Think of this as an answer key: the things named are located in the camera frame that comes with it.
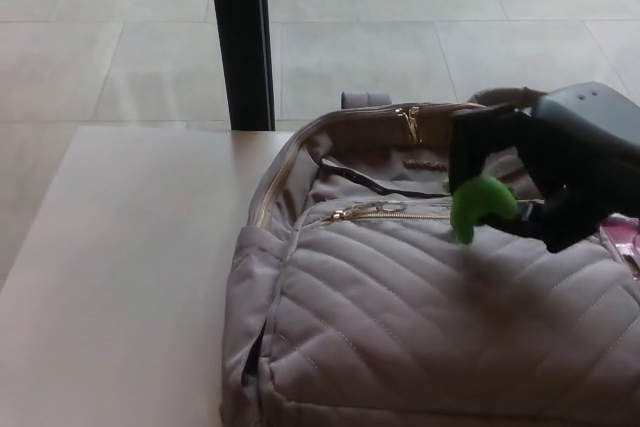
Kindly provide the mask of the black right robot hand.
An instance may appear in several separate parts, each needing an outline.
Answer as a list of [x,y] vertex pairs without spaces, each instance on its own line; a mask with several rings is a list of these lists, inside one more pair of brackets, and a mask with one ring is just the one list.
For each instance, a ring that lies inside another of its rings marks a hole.
[[[520,201],[485,173],[489,156],[515,150],[539,192]],[[469,245],[486,225],[561,252],[613,214],[639,215],[639,146],[577,117],[512,106],[462,111],[451,119],[451,225]]]

